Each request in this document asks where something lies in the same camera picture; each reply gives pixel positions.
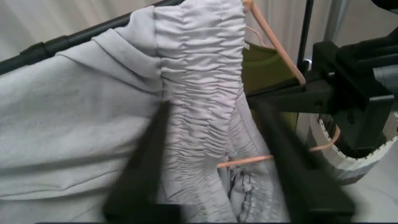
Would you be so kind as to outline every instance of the black cable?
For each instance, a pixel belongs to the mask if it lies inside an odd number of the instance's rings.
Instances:
[[[305,66],[305,64],[303,64],[303,61],[304,61],[305,46],[307,44],[308,30],[310,28],[310,23],[311,23],[312,7],[313,7],[313,0],[307,0],[307,2],[305,3],[303,27],[301,30],[300,48],[298,49],[298,56],[297,56],[297,67],[302,73],[306,72],[305,67],[307,67]]]
[[[183,0],[163,0],[153,6],[176,6]],[[18,56],[0,62],[0,75],[11,72],[25,65],[33,65],[37,62],[53,57],[57,52],[90,41],[91,38],[102,34],[108,29],[126,26],[130,21],[131,13],[116,17],[96,26],[87,28],[71,35],[63,35],[45,43],[39,42],[23,50]]]

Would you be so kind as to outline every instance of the white surface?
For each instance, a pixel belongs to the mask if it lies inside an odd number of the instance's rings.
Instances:
[[[360,181],[346,186],[358,204],[356,222],[398,222],[398,144]]]

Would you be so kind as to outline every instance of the curtain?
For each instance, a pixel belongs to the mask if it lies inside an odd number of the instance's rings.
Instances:
[[[17,55],[32,44],[70,35],[159,0],[0,0],[0,60]],[[306,0],[257,0],[264,17],[295,62]],[[315,1],[306,55],[325,32],[330,1]],[[247,25],[260,33],[252,15]],[[248,32],[247,39],[259,44]]]

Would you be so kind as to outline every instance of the gray fabric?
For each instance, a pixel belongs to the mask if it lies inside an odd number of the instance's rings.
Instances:
[[[269,153],[243,93],[243,19],[241,0],[147,7],[0,77],[0,222],[97,221],[106,189],[78,195],[114,181],[161,99],[175,107],[159,203],[185,205],[189,222],[236,222],[216,166]],[[273,165],[237,169],[249,186],[238,219],[276,220]]]

